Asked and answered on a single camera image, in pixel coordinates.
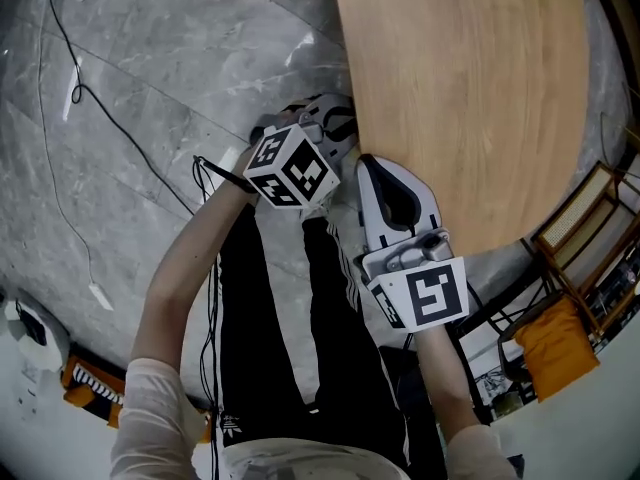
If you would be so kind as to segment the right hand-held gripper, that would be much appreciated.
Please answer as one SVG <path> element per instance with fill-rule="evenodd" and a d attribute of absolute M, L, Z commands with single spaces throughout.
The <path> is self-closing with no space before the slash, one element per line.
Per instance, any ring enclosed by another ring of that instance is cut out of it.
<path fill-rule="evenodd" d="M 468 316 L 464 259 L 453 255 L 449 233 L 440 228 L 431 189 L 371 154 L 360 156 L 356 175 L 366 247 L 379 249 L 356 265 L 390 326 L 415 333 Z"/>

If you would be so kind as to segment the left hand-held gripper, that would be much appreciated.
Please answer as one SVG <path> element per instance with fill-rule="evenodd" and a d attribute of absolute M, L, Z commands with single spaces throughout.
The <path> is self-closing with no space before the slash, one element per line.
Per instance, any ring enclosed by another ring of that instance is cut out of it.
<path fill-rule="evenodd" d="M 276 209 L 320 203 L 340 184 L 328 162 L 339 162 L 359 142 L 352 97 L 323 93 L 306 112 L 314 122 L 266 126 L 244 170 L 246 180 Z"/>

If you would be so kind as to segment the person's right forearm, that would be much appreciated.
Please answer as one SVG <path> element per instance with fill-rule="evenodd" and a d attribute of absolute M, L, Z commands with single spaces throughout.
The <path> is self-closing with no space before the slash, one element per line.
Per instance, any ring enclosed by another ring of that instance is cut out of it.
<path fill-rule="evenodd" d="M 447 443 L 479 425 L 462 362 L 444 326 L 414 334 L 423 382 Z"/>

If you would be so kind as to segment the person's left forearm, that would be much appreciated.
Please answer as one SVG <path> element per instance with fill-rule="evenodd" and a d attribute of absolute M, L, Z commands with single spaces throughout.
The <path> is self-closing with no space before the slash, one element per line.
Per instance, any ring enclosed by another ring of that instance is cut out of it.
<path fill-rule="evenodd" d="M 148 287 L 131 353 L 180 370 L 189 313 L 234 222 L 258 196 L 223 182 L 162 258 Z"/>

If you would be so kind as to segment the wooden oval table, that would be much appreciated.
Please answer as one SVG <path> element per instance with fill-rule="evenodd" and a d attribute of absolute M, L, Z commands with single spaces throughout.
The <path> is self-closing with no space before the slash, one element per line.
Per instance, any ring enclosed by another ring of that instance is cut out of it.
<path fill-rule="evenodd" d="M 583 0 L 337 4 L 361 149 L 431 188 L 455 254 L 509 245 L 541 224 L 583 142 Z"/>

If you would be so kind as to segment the person's right white sneaker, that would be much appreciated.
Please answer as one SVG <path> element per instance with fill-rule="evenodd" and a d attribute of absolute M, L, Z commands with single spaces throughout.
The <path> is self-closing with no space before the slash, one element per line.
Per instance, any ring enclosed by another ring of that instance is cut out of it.
<path fill-rule="evenodd" d="M 314 206 L 304 208 L 299 212 L 299 221 L 305 222 L 315 218 L 327 219 L 330 214 L 331 206 L 332 203 L 330 200 L 323 200 Z"/>

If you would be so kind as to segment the person's black trousers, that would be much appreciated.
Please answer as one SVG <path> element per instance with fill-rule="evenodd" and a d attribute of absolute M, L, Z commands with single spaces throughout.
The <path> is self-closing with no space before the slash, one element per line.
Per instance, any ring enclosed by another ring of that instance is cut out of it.
<path fill-rule="evenodd" d="M 294 438 L 375 452 L 414 480 L 446 480 L 431 410 L 406 419 L 362 312 L 335 227 L 301 224 L 319 388 L 311 414 L 281 333 L 255 209 L 241 212 L 221 251 L 220 428 L 225 448 Z"/>

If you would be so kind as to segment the wooden rattan rack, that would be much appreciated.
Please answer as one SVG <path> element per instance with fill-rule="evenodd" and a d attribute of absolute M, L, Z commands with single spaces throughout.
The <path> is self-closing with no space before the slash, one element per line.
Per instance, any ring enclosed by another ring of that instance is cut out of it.
<path fill-rule="evenodd" d="M 640 188 L 599 162 L 533 243 L 597 340 L 640 298 Z"/>

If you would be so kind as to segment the plain orange cushion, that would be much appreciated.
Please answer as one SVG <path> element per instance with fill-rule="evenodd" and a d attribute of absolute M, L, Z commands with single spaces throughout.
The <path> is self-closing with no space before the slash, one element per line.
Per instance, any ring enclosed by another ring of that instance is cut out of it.
<path fill-rule="evenodd" d="M 562 296 L 515 332 L 538 401 L 551 398 L 600 365 L 572 299 Z"/>

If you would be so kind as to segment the white power adapter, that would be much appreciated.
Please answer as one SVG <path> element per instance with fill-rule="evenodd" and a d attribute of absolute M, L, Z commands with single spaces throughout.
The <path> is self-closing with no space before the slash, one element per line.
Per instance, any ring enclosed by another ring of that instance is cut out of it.
<path fill-rule="evenodd" d="M 89 290 L 95 297 L 96 301 L 107 311 L 114 311 L 114 306 L 106 293 L 106 291 L 102 288 L 102 286 L 96 282 L 91 282 L 89 284 Z"/>

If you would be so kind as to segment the person's white shirt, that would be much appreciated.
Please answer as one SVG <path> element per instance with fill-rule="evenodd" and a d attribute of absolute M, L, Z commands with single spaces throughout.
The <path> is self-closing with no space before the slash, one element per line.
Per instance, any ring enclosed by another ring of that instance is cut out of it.
<path fill-rule="evenodd" d="M 199 415 L 177 372 L 154 359 L 130 363 L 111 452 L 111 480 L 200 480 L 192 456 Z M 381 455 L 316 441 L 270 438 L 222 453 L 223 480 L 411 480 Z M 519 480 L 496 435 L 483 425 L 448 446 L 448 480 Z"/>

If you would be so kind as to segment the orange striped cushion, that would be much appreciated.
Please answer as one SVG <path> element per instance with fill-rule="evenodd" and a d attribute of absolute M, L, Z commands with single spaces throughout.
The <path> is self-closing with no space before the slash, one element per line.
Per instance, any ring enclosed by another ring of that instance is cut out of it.
<path fill-rule="evenodd" d="M 108 427 L 119 427 L 124 403 L 125 372 L 88 356 L 70 354 L 61 374 L 63 399 L 76 408 L 103 420 Z"/>

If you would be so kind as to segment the black pouch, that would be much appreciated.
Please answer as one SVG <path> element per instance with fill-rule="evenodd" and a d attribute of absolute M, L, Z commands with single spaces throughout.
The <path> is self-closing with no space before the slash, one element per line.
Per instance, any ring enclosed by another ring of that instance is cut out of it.
<path fill-rule="evenodd" d="M 28 311 L 22 308 L 21 303 L 16 300 L 15 308 L 22 323 L 26 335 L 39 346 L 46 346 L 46 331 L 44 325 L 32 316 Z"/>

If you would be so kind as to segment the white round stool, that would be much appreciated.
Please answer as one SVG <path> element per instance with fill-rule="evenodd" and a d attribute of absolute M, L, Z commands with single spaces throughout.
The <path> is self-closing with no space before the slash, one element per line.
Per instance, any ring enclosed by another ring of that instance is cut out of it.
<path fill-rule="evenodd" d="M 19 320 L 15 308 L 18 300 L 22 308 L 39 320 L 45 327 L 46 346 L 31 340 Z M 62 323 L 37 301 L 31 304 L 20 299 L 9 299 L 4 306 L 4 319 L 9 336 L 17 343 L 23 357 L 38 370 L 60 371 L 67 362 L 71 346 L 70 335 Z"/>

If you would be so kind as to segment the dark frame chair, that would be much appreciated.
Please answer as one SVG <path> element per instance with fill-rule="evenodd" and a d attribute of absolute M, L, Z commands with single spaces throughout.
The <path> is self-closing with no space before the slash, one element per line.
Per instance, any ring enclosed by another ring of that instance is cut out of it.
<path fill-rule="evenodd" d="M 500 366 L 507 379 L 520 384 L 530 383 L 533 386 L 531 376 L 527 371 L 524 362 L 523 348 L 518 345 L 514 339 L 515 332 L 522 328 L 525 324 L 531 323 L 535 317 L 539 316 L 545 309 L 547 309 L 554 302 L 557 302 L 562 296 L 569 297 L 563 292 L 557 292 L 547 296 L 546 298 L 535 304 L 533 307 L 526 310 L 520 318 L 511 323 L 500 334 L 497 341 L 497 348 Z"/>

